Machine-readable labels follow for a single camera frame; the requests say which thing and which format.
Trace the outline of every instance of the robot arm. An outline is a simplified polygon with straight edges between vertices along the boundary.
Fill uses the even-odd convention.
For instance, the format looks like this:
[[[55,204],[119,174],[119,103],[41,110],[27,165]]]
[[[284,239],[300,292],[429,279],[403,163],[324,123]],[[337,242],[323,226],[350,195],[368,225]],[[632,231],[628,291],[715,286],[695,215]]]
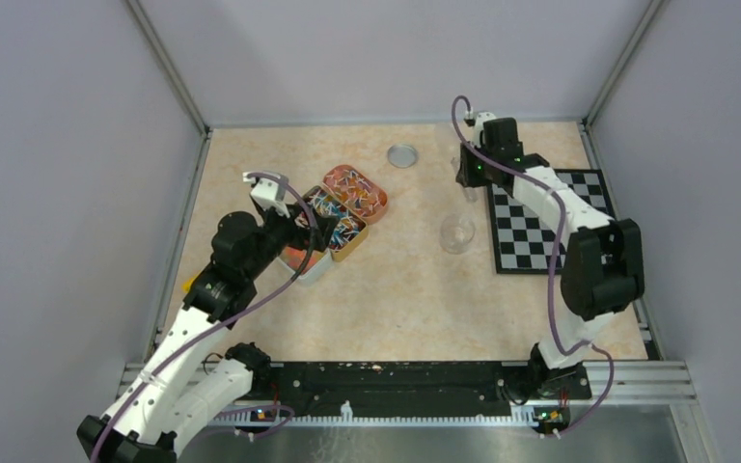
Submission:
[[[188,348],[184,346],[209,328],[245,311],[257,295],[254,280],[286,246],[307,249],[312,244],[307,222],[297,220],[302,212],[300,206],[283,202],[285,189],[275,181],[256,180],[248,174],[244,180],[253,185],[251,198],[262,217],[262,226],[242,211],[220,220],[211,241],[210,263],[192,282],[163,342],[131,387],[100,418],[88,416],[78,427],[78,439],[87,455],[92,454],[110,418],[119,414],[129,396],[146,383],[112,426],[98,461],[175,462],[189,441],[220,410],[251,390],[255,373],[268,368],[267,355],[254,345],[239,344],[227,352],[226,360],[208,378],[185,391],[197,365],[228,331],[220,329]],[[324,251],[337,219],[316,219],[318,233],[313,247]],[[231,330],[233,324],[226,328]],[[155,369],[180,349],[184,349],[182,353],[155,375]]]
[[[552,230],[558,227],[561,217],[552,192],[562,200],[566,211],[561,236],[567,252],[561,275],[566,310],[557,314],[564,352],[550,333],[531,354],[535,382],[544,382],[545,378],[556,376],[557,372],[551,370],[578,365],[601,329],[643,294],[640,229],[632,220],[616,221],[586,203],[558,178],[543,157],[525,155],[515,119],[499,119],[482,112],[474,118],[468,114],[465,122],[474,128],[471,143],[479,152],[549,188],[482,162],[465,144],[461,144],[458,183],[465,187],[496,184],[535,212]]]

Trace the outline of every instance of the orange object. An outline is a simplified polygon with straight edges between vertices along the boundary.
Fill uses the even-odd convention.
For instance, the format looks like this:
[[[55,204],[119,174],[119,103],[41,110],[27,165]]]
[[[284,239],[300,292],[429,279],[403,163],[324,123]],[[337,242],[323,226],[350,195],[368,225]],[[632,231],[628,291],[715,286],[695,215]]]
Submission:
[[[334,198],[367,224],[377,222],[388,210],[388,194],[355,167],[347,164],[331,169],[322,180]]]

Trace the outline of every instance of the black bracket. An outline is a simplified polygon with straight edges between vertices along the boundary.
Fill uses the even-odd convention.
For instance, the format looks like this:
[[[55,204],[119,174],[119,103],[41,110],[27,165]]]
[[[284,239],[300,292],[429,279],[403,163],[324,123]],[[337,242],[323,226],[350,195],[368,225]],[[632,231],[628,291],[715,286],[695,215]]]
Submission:
[[[586,321],[618,313],[644,289],[641,229],[633,220],[569,236],[561,293],[570,311]]]

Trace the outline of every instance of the black and white chessboard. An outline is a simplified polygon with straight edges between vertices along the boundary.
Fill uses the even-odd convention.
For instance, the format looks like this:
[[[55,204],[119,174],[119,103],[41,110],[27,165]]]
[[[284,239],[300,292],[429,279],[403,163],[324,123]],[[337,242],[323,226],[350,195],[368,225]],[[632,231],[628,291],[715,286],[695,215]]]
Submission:
[[[592,207],[615,216],[599,170],[559,169],[558,177]],[[555,232],[538,216],[508,196],[498,186],[487,186],[490,227],[497,273],[546,273]],[[556,262],[561,270],[566,256],[563,245]]]

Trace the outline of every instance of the beige table surface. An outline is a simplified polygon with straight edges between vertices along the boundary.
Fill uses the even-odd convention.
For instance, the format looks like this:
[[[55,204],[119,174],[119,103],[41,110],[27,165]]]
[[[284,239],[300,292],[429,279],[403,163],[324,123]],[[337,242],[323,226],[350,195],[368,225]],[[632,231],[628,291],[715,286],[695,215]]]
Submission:
[[[254,341],[278,361],[528,358],[549,330],[546,277],[495,273],[485,191],[480,189],[477,203],[465,202],[453,181],[457,145],[448,133],[445,124],[215,130],[167,326],[180,307],[182,283],[207,263],[219,219],[234,210],[255,213],[243,171],[280,172],[304,193],[332,167],[347,163],[387,191],[387,214],[313,286],[293,285],[239,321],[218,351]],[[589,166],[575,123],[520,123],[519,136],[526,153],[538,152],[554,167]],[[388,164],[385,154],[395,143],[416,147],[419,162],[403,170]],[[446,254],[439,224],[463,210],[473,214],[476,236],[467,253]],[[257,280],[258,299],[288,277],[272,263]],[[631,308],[597,344],[619,359],[645,359]]]

